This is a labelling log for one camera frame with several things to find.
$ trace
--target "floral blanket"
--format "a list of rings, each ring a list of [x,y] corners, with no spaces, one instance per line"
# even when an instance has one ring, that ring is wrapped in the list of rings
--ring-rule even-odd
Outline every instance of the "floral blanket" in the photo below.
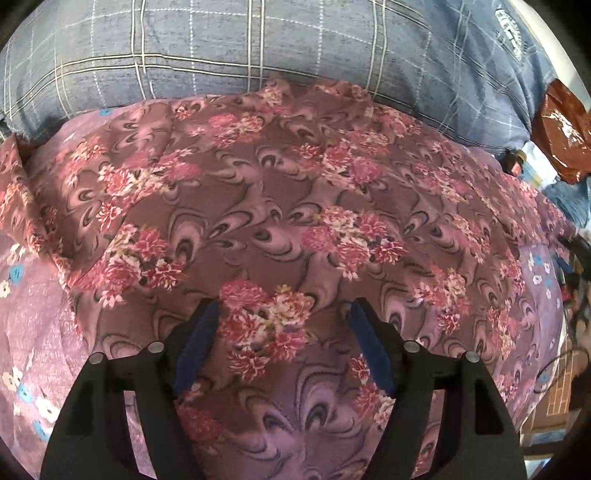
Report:
[[[360,296],[432,352],[479,352],[516,426],[538,401],[562,319],[550,250],[573,226],[359,87],[90,113],[37,149],[10,138],[0,166],[0,434],[33,475],[88,354],[132,355],[206,297],[223,317],[177,409],[210,478],[362,474],[394,402],[346,326]]]

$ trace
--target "white flower print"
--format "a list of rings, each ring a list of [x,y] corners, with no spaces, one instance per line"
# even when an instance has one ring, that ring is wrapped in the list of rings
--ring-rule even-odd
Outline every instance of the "white flower print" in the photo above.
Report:
[[[18,387],[22,381],[22,372],[17,367],[12,367],[12,377]]]
[[[8,280],[4,280],[0,282],[0,299],[5,299],[10,295],[10,285],[8,284]]]
[[[2,374],[2,383],[6,385],[8,391],[13,393],[17,391],[17,384],[15,383],[14,378],[10,373],[4,372]]]
[[[10,267],[13,266],[21,259],[26,251],[27,249],[25,247],[21,247],[19,244],[14,244],[12,247],[10,247],[10,254],[6,259],[6,264]]]
[[[29,371],[29,369],[33,366],[33,357],[35,356],[35,349],[31,350],[29,353],[29,357],[27,358],[27,366],[25,367],[25,371]]]
[[[37,397],[35,406],[39,410],[39,415],[46,419],[49,423],[55,423],[60,415],[60,409],[57,408],[51,400],[45,397]]]

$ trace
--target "black cable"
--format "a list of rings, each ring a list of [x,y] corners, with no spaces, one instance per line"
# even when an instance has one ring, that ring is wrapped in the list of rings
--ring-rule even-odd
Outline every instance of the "black cable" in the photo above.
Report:
[[[556,362],[556,360],[560,360],[562,357],[567,356],[567,355],[571,355],[572,356],[572,354],[574,352],[584,352],[584,354],[587,356],[587,365],[589,365],[589,363],[591,362],[591,357],[589,356],[589,352],[587,351],[587,349],[585,349],[585,348],[583,348],[581,346],[574,346],[574,347],[571,348],[571,350],[568,350],[566,352],[563,352],[563,353],[555,356],[552,360],[550,360],[547,364],[545,364],[544,365],[544,368],[542,368],[538,372],[538,374],[535,376],[535,381],[537,382],[540,379],[542,373],[551,364],[553,364],[554,362]],[[558,373],[557,372],[556,375],[554,376],[554,380],[552,381],[552,383],[545,390],[536,390],[536,389],[534,389],[534,393],[535,394],[544,394],[544,393],[546,393],[548,390],[550,390],[553,386],[555,386],[558,383],[558,380],[560,380],[563,377],[563,375],[564,375],[564,371],[562,371],[561,373]]]

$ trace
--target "black gripper frame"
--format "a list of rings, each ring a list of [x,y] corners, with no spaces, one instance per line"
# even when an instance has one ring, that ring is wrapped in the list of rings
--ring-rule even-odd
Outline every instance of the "black gripper frame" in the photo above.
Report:
[[[136,393],[158,480],[206,479],[178,420],[172,385],[176,359],[209,302],[171,332],[161,352],[145,348],[99,363],[89,358],[51,435],[41,480],[149,478],[135,462],[125,390]],[[417,343],[405,349],[393,325],[380,321],[365,299],[357,302],[389,357],[396,385],[390,420],[362,480],[412,478],[434,390],[445,390],[443,416],[433,466],[421,480],[525,480],[517,433],[482,360],[433,355]]]

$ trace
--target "blue flower print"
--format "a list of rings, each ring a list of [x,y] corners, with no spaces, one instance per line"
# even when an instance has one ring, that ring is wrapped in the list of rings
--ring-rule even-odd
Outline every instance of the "blue flower print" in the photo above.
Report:
[[[31,395],[31,392],[29,392],[29,389],[22,382],[18,386],[17,395],[18,398],[20,398],[24,403],[33,403],[33,396]]]
[[[39,438],[41,440],[43,440],[44,442],[49,442],[49,437],[51,436],[51,433],[46,432],[43,429],[43,426],[41,425],[41,422],[39,420],[33,421],[33,429],[35,430],[35,433],[39,435]]]
[[[12,283],[18,285],[21,282],[23,271],[24,267],[22,265],[13,265],[8,271],[8,278]]]

